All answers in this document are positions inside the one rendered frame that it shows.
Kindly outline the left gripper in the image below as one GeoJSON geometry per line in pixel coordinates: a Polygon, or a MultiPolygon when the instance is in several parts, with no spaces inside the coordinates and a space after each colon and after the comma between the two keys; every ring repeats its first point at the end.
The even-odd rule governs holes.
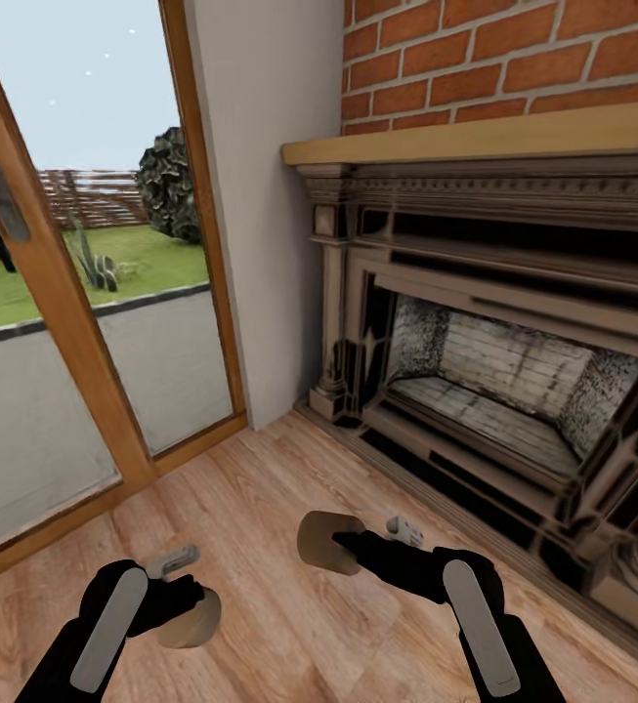
{"type": "Polygon", "coordinates": [[[192,610],[199,600],[204,600],[203,586],[191,574],[182,577],[176,578],[174,582],[158,582],[162,586],[162,599],[156,615],[146,625],[132,626],[126,639],[133,639],[149,629],[162,626],[165,622],[192,610]]]}

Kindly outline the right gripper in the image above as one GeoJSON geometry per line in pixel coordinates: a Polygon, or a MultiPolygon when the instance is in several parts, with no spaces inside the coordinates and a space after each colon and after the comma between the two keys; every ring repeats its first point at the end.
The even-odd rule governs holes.
{"type": "Polygon", "coordinates": [[[406,567],[412,546],[385,540],[375,532],[335,532],[332,539],[357,554],[357,562],[382,581],[401,589],[410,590],[406,583],[406,567]]]}

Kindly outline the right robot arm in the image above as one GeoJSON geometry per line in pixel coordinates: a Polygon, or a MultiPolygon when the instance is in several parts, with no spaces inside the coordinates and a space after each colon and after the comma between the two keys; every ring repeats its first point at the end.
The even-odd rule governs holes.
{"type": "Polygon", "coordinates": [[[365,530],[332,539],[382,581],[452,606],[482,703],[566,703],[523,621],[504,614],[503,585],[490,559],[443,546],[422,551],[423,532],[401,515],[386,528],[385,538],[365,530]]]}

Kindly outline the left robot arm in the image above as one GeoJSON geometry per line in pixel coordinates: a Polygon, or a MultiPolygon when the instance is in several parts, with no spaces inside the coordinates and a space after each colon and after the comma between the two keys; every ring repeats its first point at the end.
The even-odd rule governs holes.
{"type": "Polygon", "coordinates": [[[155,556],[147,569],[132,559],[98,570],[87,587],[79,618],[64,625],[15,703],[101,703],[126,639],[162,626],[204,600],[191,574],[169,573],[200,559],[196,544],[155,556]]]}

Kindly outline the pillar candle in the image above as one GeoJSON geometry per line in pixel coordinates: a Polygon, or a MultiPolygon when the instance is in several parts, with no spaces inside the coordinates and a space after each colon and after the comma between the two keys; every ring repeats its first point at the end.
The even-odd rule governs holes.
{"type": "Polygon", "coordinates": [[[304,563],[343,575],[357,575],[362,565],[357,554],[332,539],[335,532],[362,534],[365,524],[358,517],[342,513],[311,511],[301,521],[297,535],[299,557],[304,563]]]}
{"type": "Polygon", "coordinates": [[[222,617],[219,595],[210,587],[202,587],[204,600],[184,614],[153,629],[161,647],[170,649],[193,648],[204,645],[218,629],[222,617]]]}

